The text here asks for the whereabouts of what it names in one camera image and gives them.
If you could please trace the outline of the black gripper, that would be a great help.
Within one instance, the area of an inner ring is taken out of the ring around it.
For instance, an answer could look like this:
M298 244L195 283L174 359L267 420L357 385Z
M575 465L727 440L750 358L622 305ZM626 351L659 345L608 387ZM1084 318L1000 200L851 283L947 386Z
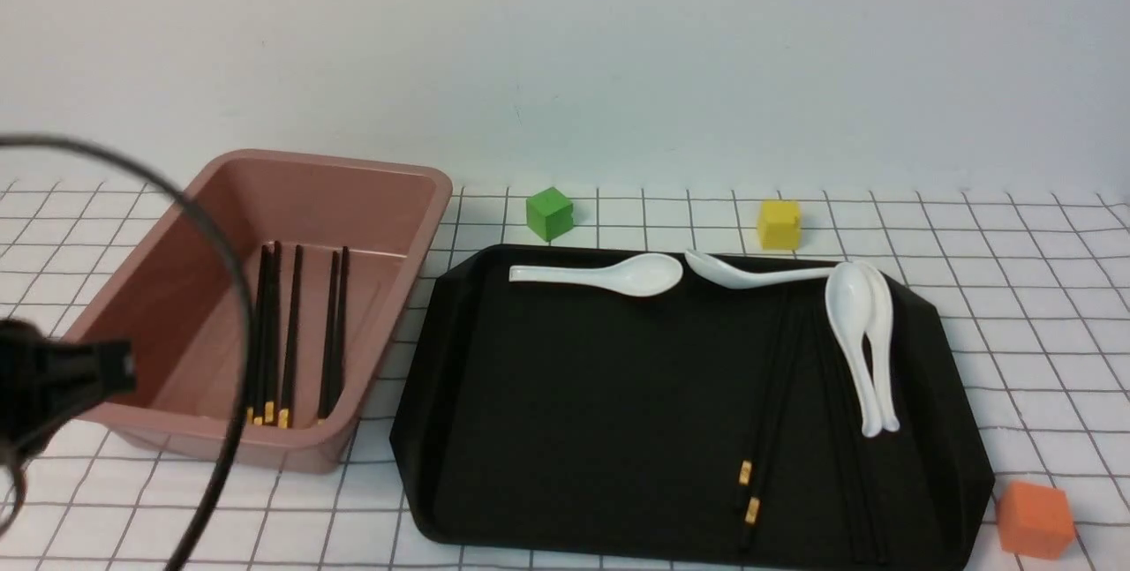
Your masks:
M127 339L60 341L24 320L1 326L3 455L17 465L43 452L66 423L137 389Z

